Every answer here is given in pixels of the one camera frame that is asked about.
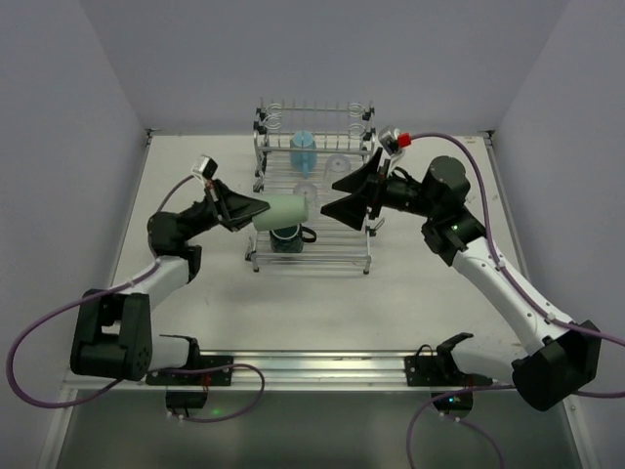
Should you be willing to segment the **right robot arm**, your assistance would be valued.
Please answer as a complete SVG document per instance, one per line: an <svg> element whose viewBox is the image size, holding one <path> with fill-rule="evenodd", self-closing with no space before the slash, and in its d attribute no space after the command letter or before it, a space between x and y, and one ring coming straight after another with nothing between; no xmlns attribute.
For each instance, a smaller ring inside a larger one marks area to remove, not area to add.
<svg viewBox="0 0 625 469"><path fill-rule="evenodd" d="M464 165L439 156L417 181L404 171L383 174L380 159L376 153L335 182L333 190L344 197L323 205L321 214L354 230L382 208L425 218L421 232L430 250L466 278L520 339L526 355L513 361L510 379L534 409L548 410L591 382L602 344L597 327L574 321L507 266L483 222L465 205L471 185Z"/></svg>

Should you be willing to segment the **light green plastic cup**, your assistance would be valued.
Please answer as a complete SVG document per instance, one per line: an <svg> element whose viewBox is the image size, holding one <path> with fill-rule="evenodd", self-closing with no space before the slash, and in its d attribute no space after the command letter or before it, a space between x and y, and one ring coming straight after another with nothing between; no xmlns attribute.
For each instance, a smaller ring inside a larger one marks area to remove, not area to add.
<svg viewBox="0 0 625 469"><path fill-rule="evenodd" d="M270 209L253 217L257 232L280 230L305 223L309 219L309 205L301 194L268 194L260 199Z"/></svg>

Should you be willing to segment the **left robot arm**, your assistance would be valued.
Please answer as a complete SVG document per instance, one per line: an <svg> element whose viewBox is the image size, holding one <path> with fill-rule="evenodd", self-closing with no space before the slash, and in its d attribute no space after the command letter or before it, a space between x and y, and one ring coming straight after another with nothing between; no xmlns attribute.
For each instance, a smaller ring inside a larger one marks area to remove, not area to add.
<svg viewBox="0 0 625 469"><path fill-rule="evenodd" d="M159 210L147 221L154 256L138 277L110 290L89 290L79 303L70 352L76 375L139 381L151 372L193 376L205 372L196 339L152 332L151 313L201 268L197 235L222 226L236 233L269 211L268 202L231 191L222 181L208 184L204 197L186 210Z"/></svg>

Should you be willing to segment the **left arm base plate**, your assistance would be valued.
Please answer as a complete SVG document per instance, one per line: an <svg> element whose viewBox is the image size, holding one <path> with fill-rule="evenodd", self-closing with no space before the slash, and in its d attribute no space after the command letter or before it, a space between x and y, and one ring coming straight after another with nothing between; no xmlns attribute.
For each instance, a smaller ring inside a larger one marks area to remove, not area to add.
<svg viewBox="0 0 625 469"><path fill-rule="evenodd" d="M190 368L151 371L146 385L165 388L165 407L172 413L190 416L208 403L212 387L231 384L233 356L200 356Z"/></svg>

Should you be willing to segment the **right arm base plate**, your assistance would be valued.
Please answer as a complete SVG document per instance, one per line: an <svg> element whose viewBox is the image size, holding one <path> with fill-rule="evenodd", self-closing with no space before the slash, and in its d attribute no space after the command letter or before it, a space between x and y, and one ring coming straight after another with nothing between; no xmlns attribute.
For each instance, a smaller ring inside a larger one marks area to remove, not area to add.
<svg viewBox="0 0 625 469"><path fill-rule="evenodd" d="M490 386L493 380L477 373L462 371L452 352L459 344L455 339L440 343L435 348L429 344L420 346L416 352L403 358L403 370L408 387L461 387ZM452 396L434 402L437 411L444 416L463 418L474 405L472 393Z"/></svg>

